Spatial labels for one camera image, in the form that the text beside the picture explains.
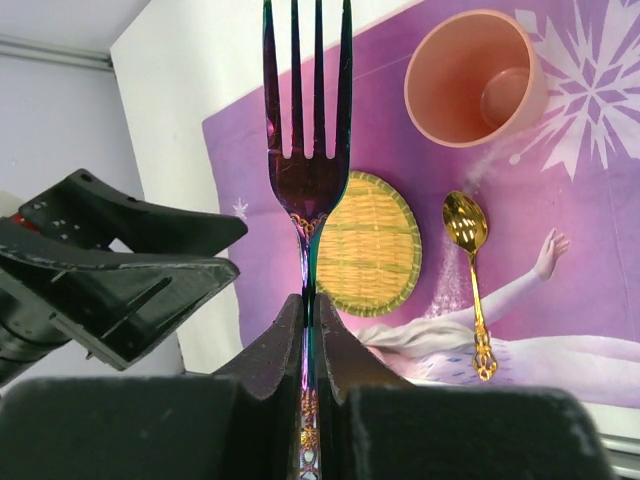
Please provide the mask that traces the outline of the yellow round woven coaster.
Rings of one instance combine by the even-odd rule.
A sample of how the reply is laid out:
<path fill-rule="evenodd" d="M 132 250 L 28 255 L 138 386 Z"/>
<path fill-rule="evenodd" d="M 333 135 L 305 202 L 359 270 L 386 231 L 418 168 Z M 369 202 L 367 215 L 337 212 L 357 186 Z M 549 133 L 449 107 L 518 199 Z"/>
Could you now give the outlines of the yellow round woven coaster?
<path fill-rule="evenodd" d="M 351 171 L 322 232 L 318 290 L 348 314 L 388 314 L 413 292 L 422 257 L 419 226 L 406 200 L 382 178 Z"/>

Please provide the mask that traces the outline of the pink plastic cup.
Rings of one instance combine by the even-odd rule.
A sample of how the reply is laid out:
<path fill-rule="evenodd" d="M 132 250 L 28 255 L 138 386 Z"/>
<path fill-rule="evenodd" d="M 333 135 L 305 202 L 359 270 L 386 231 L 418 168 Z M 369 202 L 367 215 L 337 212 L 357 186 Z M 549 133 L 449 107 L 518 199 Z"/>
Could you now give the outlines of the pink plastic cup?
<path fill-rule="evenodd" d="M 529 35 L 496 10 L 460 13 L 427 34 L 409 61 L 404 100 L 416 129 L 469 148 L 533 126 L 549 93 Z"/>

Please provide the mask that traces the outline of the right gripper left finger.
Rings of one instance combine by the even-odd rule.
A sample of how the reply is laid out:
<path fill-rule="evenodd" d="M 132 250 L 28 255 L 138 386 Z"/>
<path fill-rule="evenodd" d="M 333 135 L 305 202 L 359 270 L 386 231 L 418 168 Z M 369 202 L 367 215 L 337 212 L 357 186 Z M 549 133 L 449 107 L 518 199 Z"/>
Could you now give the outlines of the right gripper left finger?
<path fill-rule="evenodd" d="M 271 326 L 214 377 L 237 382 L 220 479 L 291 479 L 300 426 L 303 301 L 291 294 Z"/>

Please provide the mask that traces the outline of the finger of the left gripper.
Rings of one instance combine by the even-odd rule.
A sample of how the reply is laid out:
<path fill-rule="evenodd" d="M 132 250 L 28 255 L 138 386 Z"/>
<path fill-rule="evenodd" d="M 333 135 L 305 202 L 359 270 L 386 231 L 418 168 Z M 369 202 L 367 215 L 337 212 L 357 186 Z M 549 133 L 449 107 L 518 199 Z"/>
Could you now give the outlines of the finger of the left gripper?
<path fill-rule="evenodd" d="M 136 253 L 216 255 L 248 232 L 240 218 L 180 210 L 124 194 L 79 169 L 19 208 L 45 237 L 105 250 L 115 239 Z"/>
<path fill-rule="evenodd" d="M 239 275 L 226 258 L 72 265 L 4 249 L 3 263 L 53 311 L 57 330 L 117 370 L 148 355 Z"/>

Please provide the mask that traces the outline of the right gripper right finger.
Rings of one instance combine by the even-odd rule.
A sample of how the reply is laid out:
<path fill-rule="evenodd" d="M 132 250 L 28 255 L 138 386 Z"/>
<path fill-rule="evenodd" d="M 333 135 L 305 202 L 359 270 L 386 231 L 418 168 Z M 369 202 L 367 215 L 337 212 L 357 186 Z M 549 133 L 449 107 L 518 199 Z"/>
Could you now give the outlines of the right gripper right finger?
<path fill-rule="evenodd" d="M 349 392 L 411 383 L 389 369 L 344 325 L 326 294 L 314 300 L 321 474 L 324 479 L 372 479 L 369 436 L 350 411 Z"/>

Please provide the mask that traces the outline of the gold fork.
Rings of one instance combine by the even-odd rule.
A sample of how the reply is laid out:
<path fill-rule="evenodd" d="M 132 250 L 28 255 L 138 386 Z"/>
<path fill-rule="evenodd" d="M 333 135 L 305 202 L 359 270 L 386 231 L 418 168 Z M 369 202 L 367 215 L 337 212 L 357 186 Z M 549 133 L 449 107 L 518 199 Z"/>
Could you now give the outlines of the gold fork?
<path fill-rule="evenodd" d="M 483 382 L 488 382 L 498 370 L 498 361 L 493 353 L 489 330 L 484 319 L 476 272 L 477 253 L 489 234 L 487 219 L 479 204 L 461 191 L 451 191 L 446 195 L 442 217 L 447 235 L 468 256 L 474 297 L 475 353 L 472 357 L 472 365 L 478 377 Z"/>

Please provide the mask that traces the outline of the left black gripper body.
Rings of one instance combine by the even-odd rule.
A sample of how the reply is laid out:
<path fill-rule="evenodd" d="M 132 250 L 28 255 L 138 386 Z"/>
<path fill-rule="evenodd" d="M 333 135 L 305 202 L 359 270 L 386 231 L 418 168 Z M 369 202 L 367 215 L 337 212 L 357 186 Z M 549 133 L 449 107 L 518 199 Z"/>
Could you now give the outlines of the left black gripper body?
<path fill-rule="evenodd" d="M 70 338 L 51 323 L 53 311 L 1 264 L 1 384 L 16 379 Z"/>

